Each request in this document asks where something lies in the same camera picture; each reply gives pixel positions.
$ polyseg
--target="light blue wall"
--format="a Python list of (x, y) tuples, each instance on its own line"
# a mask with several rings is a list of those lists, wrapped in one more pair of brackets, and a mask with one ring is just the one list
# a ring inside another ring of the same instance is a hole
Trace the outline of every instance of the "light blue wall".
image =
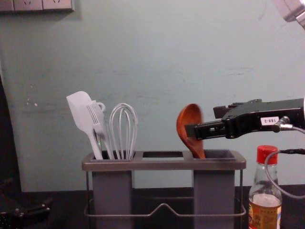
[[(139, 114), (138, 150), (182, 150), (175, 130), (188, 103), (213, 107), (305, 95), (305, 31), (271, 0), (86, 0), (73, 14), (0, 17), (0, 56), (24, 191), (84, 189), (90, 151), (65, 97), (83, 90)], [(298, 133), (205, 141), (238, 150), (252, 183), (256, 147), (305, 147)], [(305, 157), (280, 156), (282, 184), (304, 183)], [(189, 186), (191, 172), (136, 174), (137, 187)]]

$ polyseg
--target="table surface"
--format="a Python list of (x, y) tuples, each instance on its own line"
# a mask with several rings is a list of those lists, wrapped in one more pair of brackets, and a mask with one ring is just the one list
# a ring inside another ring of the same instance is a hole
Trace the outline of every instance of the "table surface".
[[(244, 187), (244, 206), (248, 209), (248, 193), (250, 187)], [(305, 193), (305, 185), (284, 186), (284, 189), (293, 192), (296, 195)], [(239, 188), (235, 189), (236, 196), (239, 196)], [(133, 200), (135, 208), (150, 209), (150, 206), (156, 206), (164, 199), (145, 199), (150, 196), (158, 197), (183, 197), (179, 200), (174, 198), (170, 205), (181, 214), (192, 213), (192, 188), (156, 188), (156, 189), (136, 189), (136, 199)], [(65, 192), (40, 192), (23, 193), (18, 201), (24, 207), (36, 205), (47, 198), (53, 198), (53, 205), (48, 221), (36, 225), (27, 226), (25, 229), (86, 229), (88, 220), (84, 216), (83, 210), (87, 203), (86, 191), (65, 191)], [(248, 216), (243, 217), (243, 229), (248, 229)], [(177, 221), (175, 216), (171, 215), (166, 209), (161, 209), (149, 220), (138, 220), (135, 222), (135, 229), (189, 229), (192, 225), (192, 219), (183, 219)], [(281, 229), (305, 229), (305, 201), (293, 200), (283, 197), (282, 204), (282, 223)]]

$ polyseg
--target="utensil holder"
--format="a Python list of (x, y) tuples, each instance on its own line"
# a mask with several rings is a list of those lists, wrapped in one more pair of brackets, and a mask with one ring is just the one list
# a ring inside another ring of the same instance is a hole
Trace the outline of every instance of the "utensil holder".
[[(206, 159), (195, 159), (190, 151), (138, 151), (132, 160), (95, 160), (93, 154), (82, 162), (86, 171), (87, 192), (89, 172), (92, 172), (95, 214), (88, 207), (85, 215), (96, 219), (96, 229), (133, 229), (134, 219), (150, 218), (167, 208), (177, 220), (193, 218), (194, 229), (233, 229), (234, 217), (246, 214), (243, 207), (243, 169), (246, 160), (236, 151), (205, 150)], [(144, 158), (177, 160), (145, 160)], [(193, 213), (180, 214), (166, 202), (153, 211), (132, 213), (132, 171), (134, 170), (193, 170)], [(234, 175), (240, 171), (240, 213), (234, 214)]]

